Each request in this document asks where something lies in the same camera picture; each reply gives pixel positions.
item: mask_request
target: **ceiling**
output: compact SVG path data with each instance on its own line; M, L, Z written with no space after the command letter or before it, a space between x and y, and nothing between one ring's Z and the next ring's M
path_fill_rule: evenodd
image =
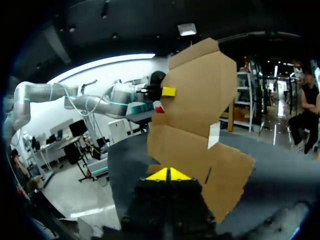
M313 30L317 19L309 3L110 0L106 5L105 0L65 0L54 5L48 1L42 24L38 22L38 29L16 55L12 75L22 81L46 83L97 59L132 53L166 57L208 37L221 40L221 50L235 60L249 54L257 55L262 62L269 58L317 58L318 38ZM106 18L102 18L106 6ZM195 23L198 34L181 37L177 25L183 23ZM268 35L265 31L279 34Z

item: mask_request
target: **yellow block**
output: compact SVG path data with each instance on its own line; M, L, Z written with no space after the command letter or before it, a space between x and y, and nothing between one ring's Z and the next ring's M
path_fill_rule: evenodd
M171 176L171 181L191 180L191 177L184 175L183 173L179 172L178 170L175 170L173 167L170 167L170 176Z
M164 86L162 88L162 96L174 97L176 96L176 89L174 87Z
M166 181L167 180L167 171L168 168L165 167L162 170L156 172L155 174L152 174L151 176L147 177L146 180L151 180L151 181L155 181L155 180L160 180L160 181Z

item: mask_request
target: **white label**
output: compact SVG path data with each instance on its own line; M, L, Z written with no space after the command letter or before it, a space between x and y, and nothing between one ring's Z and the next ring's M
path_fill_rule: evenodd
M219 142L219 137L220 137L220 121L210 126L208 149L210 149L217 142Z

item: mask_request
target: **red object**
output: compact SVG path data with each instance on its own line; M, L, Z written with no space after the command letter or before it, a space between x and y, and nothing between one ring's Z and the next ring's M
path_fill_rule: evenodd
M244 69L245 69L245 71L247 73L250 73L249 60L248 60L247 56L244 56L243 60L244 60Z
M157 114L164 114L165 113L165 110L161 107L161 106L156 106L155 107L155 112Z

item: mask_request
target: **wooden pole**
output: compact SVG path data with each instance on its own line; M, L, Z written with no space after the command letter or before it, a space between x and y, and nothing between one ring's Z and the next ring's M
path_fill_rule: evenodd
M232 132L234 130L234 103L235 101L232 100L232 102L229 104L229 113L228 113L228 132Z

